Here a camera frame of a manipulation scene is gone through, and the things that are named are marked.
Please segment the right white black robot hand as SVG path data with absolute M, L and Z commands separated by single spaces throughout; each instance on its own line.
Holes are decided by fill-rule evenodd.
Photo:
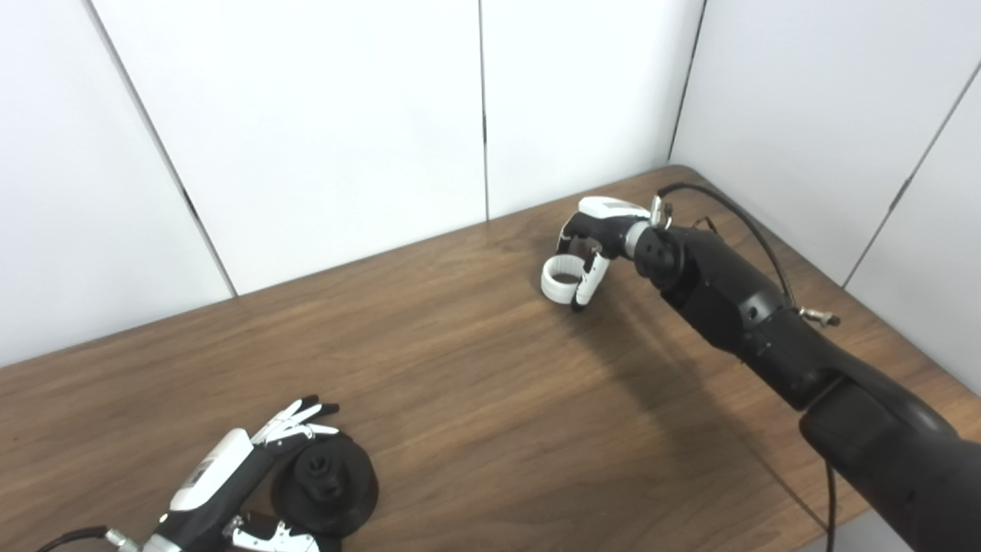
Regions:
M 542 292 L 574 312 L 588 307 L 611 262 L 633 258 L 635 244 L 656 216 L 640 205 L 586 196 L 559 232 L 555 255 L 544 263 Z

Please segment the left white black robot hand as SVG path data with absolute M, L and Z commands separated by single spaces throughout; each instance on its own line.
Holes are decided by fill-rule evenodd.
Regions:
M 339 551 L 340 539 L 315 537 L 297 525 L 265 514 L 246 514 L 243 504 L 287 455 L 339 429 L 315 419 L 339 412 L 318 396 L 295 399 L 262 429 L 232 429 L 169 501 L 169 510 L 143 551 Z

